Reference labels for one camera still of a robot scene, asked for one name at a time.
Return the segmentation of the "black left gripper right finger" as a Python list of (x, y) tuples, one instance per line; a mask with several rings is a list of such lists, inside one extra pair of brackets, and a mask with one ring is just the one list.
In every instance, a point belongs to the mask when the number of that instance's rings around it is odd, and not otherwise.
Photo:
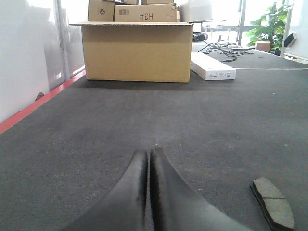
[(247, 231), (198, 195), (161, 147), (151, 150), (150, 200), (156, 231)]

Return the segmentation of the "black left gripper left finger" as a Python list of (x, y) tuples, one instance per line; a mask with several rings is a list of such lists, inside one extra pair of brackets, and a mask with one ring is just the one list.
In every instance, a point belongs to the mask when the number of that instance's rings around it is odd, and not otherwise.
[(136, 150), (111, 191), (64, 231), (143, 231), (147, 197), (147, 152)]

